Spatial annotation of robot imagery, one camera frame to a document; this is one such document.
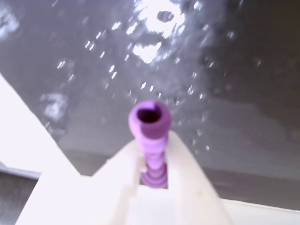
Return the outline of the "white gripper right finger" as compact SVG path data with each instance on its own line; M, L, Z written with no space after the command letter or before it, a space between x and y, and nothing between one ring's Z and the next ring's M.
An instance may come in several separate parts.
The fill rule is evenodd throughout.
M214 187L188 147L169 132L166 149L168 189L177 225L231 225Z

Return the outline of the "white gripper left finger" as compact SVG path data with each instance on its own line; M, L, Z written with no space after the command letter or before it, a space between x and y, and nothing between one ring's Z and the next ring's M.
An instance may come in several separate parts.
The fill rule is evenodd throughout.
M57 151L43 161L44 169L26 202L19 225L124 224L136 195L141 152L130 141L93 175L82 176Z

